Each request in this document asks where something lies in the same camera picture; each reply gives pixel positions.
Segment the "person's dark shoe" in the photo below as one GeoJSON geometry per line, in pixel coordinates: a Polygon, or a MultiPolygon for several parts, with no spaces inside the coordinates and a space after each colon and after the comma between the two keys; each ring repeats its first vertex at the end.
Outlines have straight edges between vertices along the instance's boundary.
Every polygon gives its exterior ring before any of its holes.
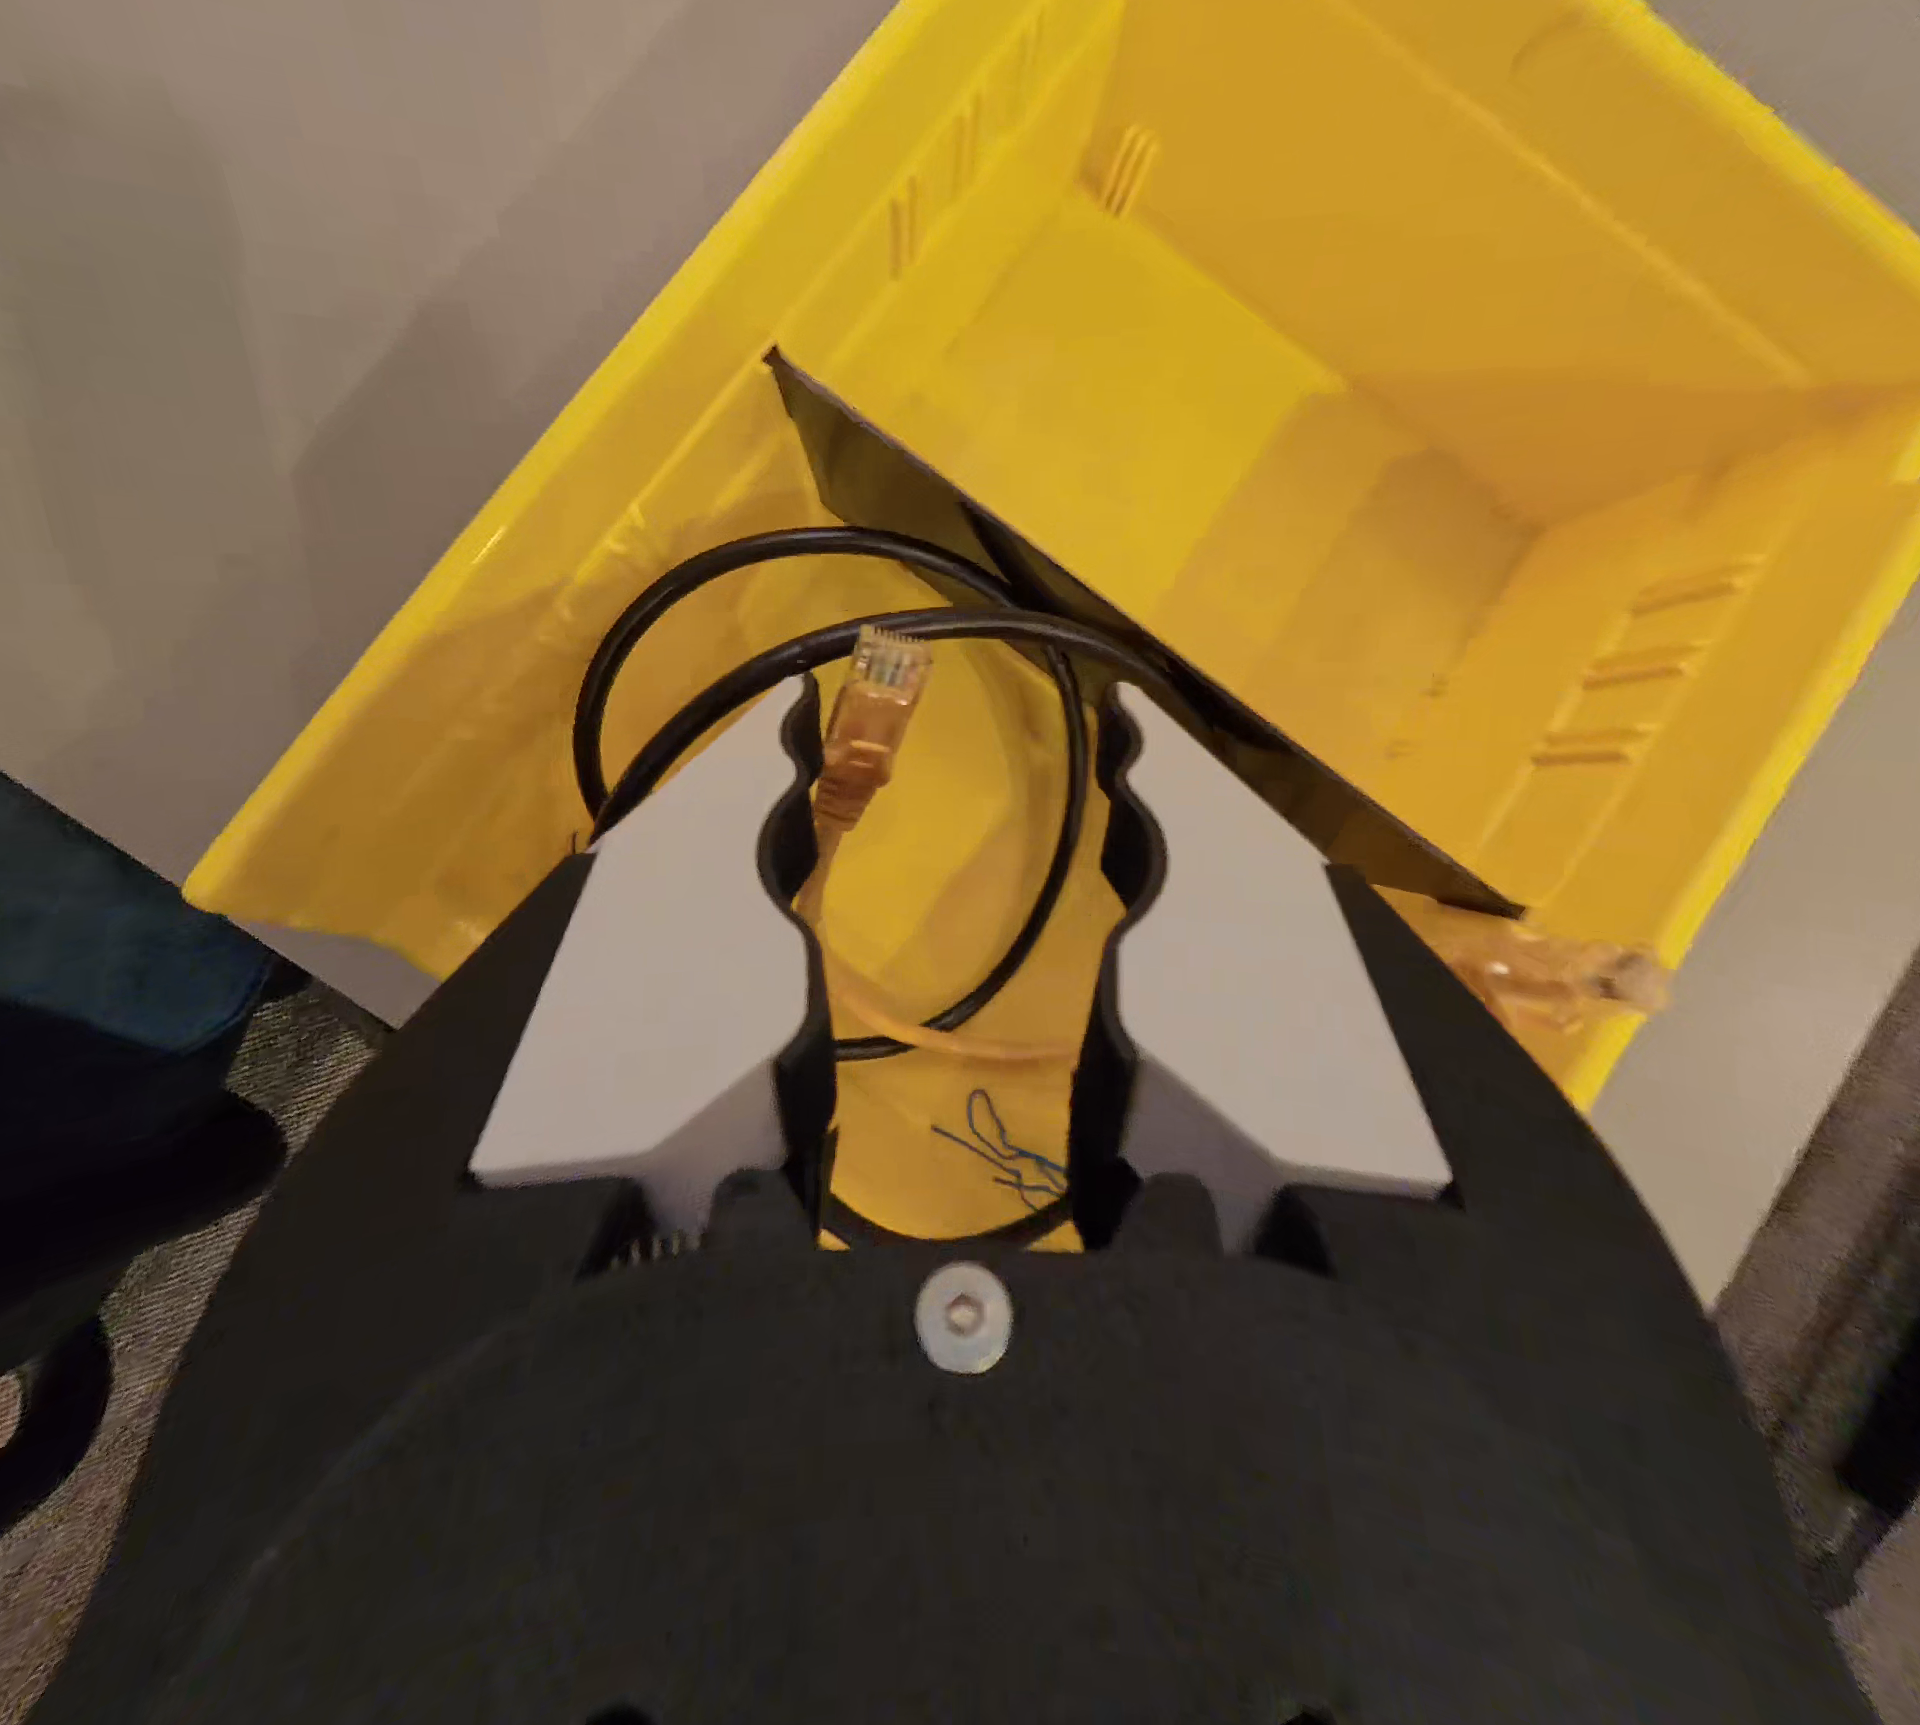
{"type": "Polygon", "coordinates": [[[114,1390],[114,1355],[97,1315],[12,1374],[15,1416],[2,1443],[2,1535],[15,1531],[78,1469],[114,1390]]]}

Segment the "person's leg in jeans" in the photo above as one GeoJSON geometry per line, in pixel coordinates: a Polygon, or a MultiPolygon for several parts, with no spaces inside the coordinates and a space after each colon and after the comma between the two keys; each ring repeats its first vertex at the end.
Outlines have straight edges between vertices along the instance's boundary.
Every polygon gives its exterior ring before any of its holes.
{"type": "Polygon", "coordinates": [[[227,1074],[275,967],[4,778],[4,1373],[89,1318],[137,1252],[274,1178],[283,1138],[227,1074]]]}

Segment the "black bin divider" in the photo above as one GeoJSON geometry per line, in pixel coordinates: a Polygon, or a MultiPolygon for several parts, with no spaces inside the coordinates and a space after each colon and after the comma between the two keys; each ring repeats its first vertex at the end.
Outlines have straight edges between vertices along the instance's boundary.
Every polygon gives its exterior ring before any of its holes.
{"type": "Polygon", "coordinates": [[[1385,891],[1507,921],[1523,917],[1521,903],[1486,884],[1193,665],[1185,634],[1162,641],[1106,590],[1083,584],[1041,544],[887,437],[779,348],[770,348],[764,365],[803,442],[813,488],[834,518],[934,543],[990,568],[1011,588],[1018,607],[1068,616],[1137,650],[1158,671],[1158,683],[1143,687],[1146,697],[1326,860],[1385,891]]]}

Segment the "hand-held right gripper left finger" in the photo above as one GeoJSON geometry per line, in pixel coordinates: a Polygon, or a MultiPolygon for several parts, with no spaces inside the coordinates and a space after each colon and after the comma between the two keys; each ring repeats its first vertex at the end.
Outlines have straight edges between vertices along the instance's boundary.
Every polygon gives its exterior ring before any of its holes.
{"type": "Polygon", "coordinates": [[[480,1185],[823,1183],[836,1054],[813,869],[812,683],[743,712],[589,848],[467,1167],[480,1185]]]}

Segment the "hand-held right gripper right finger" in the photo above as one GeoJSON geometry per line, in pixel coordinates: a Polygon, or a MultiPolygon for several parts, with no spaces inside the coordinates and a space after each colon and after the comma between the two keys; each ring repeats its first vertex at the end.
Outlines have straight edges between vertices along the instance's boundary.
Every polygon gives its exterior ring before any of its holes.
{"type": "Polygon", "coordinates": [[[1096,739],[1118,921],[1068,1089],[1068,1191],[1441,1191],[1326,859],[1137,687],[1107,693],[1096,739]]]}

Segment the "yellow plastic bin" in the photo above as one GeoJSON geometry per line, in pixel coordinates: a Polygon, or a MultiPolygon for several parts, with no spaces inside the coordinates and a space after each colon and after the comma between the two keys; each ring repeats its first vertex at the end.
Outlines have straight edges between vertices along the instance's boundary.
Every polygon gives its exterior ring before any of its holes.
{"type": "Polygon", "coordinates": [[[450,977],[794,367],[1514,900],[1675,967],[1915,579],[1915,233],[1640,0],[899,0],[186,879],[450,977]]]}

